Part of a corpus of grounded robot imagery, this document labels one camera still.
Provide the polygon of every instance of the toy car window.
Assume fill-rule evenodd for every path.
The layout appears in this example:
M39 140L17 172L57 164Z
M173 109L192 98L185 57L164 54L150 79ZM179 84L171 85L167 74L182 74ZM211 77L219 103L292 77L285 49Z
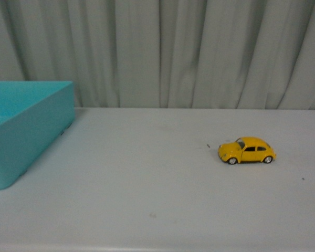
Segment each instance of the toy car window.
M255 150L256 150L255 147L248 147L244 151L255 151Z
M236 142L240 145L241 148L244 148L245 143L244 143L244 141L241 138L237 139Z

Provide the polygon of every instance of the turquoise box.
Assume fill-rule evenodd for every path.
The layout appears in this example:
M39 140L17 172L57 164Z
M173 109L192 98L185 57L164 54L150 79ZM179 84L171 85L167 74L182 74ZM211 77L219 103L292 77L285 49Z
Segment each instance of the turquoise box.
M71 81L0 81L0 189L71 125L73 87Z

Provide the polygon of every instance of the toy car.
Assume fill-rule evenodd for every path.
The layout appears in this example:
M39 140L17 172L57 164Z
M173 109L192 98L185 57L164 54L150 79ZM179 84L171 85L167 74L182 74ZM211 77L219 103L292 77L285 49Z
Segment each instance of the toy car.
M218 155L223 162L264 162L269 164L277 155L264 140L253 136L238 138L236 142L219 146Z

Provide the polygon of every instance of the toy car wheel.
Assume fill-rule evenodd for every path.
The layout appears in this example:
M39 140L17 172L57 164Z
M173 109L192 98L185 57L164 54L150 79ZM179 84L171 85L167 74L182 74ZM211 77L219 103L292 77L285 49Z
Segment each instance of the toy car wheel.
M228 161L228 164L236 164L237 163L237 159L234 157L231 157Z
M272 162L272 160L273 160L273 157L267 156L267 157L265 157L265 159L264 159L264 163L269 164L270 162Z

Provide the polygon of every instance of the toy car roof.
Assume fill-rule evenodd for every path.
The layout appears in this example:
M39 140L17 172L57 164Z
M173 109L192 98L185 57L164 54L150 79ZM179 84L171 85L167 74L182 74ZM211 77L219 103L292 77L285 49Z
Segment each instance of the toy car roof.
M246 145L268 145L263 139L256 138L254 136L244 136L241 138Z

